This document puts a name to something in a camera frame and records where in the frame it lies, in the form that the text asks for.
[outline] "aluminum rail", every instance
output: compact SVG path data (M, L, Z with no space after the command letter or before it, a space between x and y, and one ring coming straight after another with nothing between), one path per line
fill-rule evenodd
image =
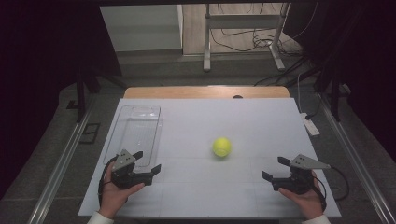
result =
M62 179L64 178L64 173L66 172L69 162L73 157L78 140L84 132L84 127L87 124L92 112L92 106L95 102L95 99L95 96L90 97L87 111L85 112L81 122L76 124L76 127L64 148L64 152L56 163L53 172L49 177L49 181L47 182L46 187L44 187L44 190L41 193L41 196L35 205L35 209L33 210L32 215L30 216L27 223L43 223L44 219L46 218L46 215L50 210L50 205L52 204L55 194L61 185Z
M332 115L330 110L330 104L326 97L319 95L323 102L323 109L326 114L327 119L329 120L332 128L337 135L338 140L340 141L346 156L348 157L355 173L357 174L361 184L366 190L367 195L369 196L376 212L381 218L382 223L384 224L396 224L395 216L389 209L389 205L382 192L380 191L378 185L375 183L373 178L371 177L369 171L364 166L361 157L353 143L349 140L346 131L344 130L342 124L337 122Z

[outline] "dark background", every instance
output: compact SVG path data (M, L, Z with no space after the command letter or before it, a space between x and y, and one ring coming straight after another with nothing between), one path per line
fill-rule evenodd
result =
M363 13L330 67L351 90L348 102L357 116L396 161L395 4L391 1L319 3L314 19L295 40L315 63L323 63L356 11ZM315 3L292 3L284 33L296 36L309 23Z
M99 7L49 2L0 5L1 189L29 159L61 89L91 68L120 75Z

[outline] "table leg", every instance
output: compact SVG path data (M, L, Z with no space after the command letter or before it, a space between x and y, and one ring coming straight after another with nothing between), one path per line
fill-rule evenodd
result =
M206 15L205 15L205 51L204 51L204 71L210 71L210 41L209 41L209 23L210 23L210 12L209 4L206 4Z
M279 15L280 18L274 35L274 40L272 41L272 44L269 47L269 49L271 50L271 54L273 55L273 58L275 60L277 70L279 71L285 71L285 65L283 64L282 60L279 57L277 43L279 42L279 37L283 30L283 25L285 24L285 19L286 19L286 14L288 13L289 4L290 3L285 3L284 6L282 7L282 10L280 11L280 15Z

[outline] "metal frame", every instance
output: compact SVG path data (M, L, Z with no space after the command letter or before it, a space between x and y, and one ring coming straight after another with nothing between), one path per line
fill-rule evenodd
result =
M318 95L323 101L323 109L326 114L326 117L332 128L340 141L348 160L350 161L355 173L357 174L361 184L366 190L367 195L369 196L375 211L378 213L378 216L381 218L382 223L384 224L395 224L395 216L389 209L389 205L387 200L381 193L378 185L375 183L367 168L364 166L361 157L359 156L358 150L355 148L353 143L349 140L346 131L344 130L342 124L338 122L335 117L332 115L332 111L330 110L330 104L326 97L322 95Z
M284 71L285 65L279 57L277 43L282 33L290 3L285 3L279 15L210 15L209 4L206 4L204 71L210 71L210 29L276 29L274 40L269 50L276 63L277 70Z
M30 216L27 223L36 224L44 222L44 219L46 218L46 215L50 210L50 205L52 204L55 194L62 183L64 173L66 172L69 162L73 157L74 151L78 144L78 140L84 132L84 127L90 117L95 98L95 96L91 97L86 113L82 117L81 122L76 124L76 127L73 130L73 133L70 136L66 147L64 148L64 152L62 153L55 167L53 168L52 174L49 177L49 181L47 182L46 187L44 187L44 190L41 193L41 196L38 199L37 204L35 205L35 209L33 209L32 215Z

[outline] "white sleeve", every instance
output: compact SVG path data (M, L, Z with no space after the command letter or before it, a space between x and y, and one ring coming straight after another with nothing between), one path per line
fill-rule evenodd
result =
M325 215L309 219L302 224L330 224L329 219Z
M104 217L98 212L95 212L87 224L113 224L113 222L113 219Z

